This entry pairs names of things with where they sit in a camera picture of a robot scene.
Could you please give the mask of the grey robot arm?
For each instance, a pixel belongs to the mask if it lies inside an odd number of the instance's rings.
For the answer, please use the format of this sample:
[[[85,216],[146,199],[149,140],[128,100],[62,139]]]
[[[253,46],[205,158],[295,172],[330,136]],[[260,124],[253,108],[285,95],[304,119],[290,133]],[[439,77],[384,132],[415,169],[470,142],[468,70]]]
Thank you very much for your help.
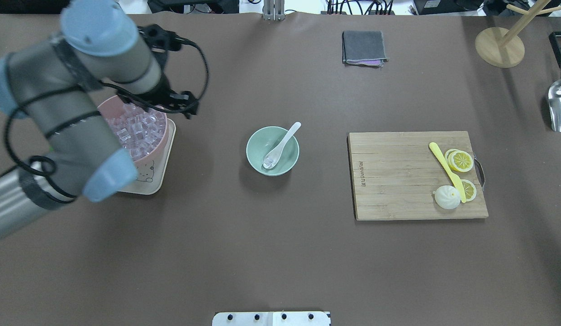
[[[163,72],[167,52],[189,39],[138,27],[113,0],[72,0],[61,30],[0,58],[3,143],[13,167],[0,175],[0,240],[85,196],[100,202],[131,184],[137,169],[91,91],[167,114],[195,115],[200,95],[177,93]]]

